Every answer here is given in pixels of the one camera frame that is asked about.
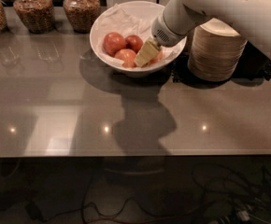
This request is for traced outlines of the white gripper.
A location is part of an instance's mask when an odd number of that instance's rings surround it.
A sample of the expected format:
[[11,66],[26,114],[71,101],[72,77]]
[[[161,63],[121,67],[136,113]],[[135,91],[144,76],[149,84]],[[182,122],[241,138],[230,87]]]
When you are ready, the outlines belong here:
[[138,67],[142,67],[154,59],[161,51],[160,46],[167,48],[176,46],[186,35],[183,24],[184,20],[181,16],[165,16],[165,14],[161,13],[151,26],[151,34],[154,40],[144,42],[142,48],[135,56],[135,64]]

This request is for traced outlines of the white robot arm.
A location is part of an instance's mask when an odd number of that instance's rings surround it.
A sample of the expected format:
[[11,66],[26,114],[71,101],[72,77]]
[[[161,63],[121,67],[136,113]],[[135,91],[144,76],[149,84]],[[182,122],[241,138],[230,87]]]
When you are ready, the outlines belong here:
[[271,0],[170,0],[135,56],[139,67],[171,48],[193,28],[217,19],[231,26],[271,60]]

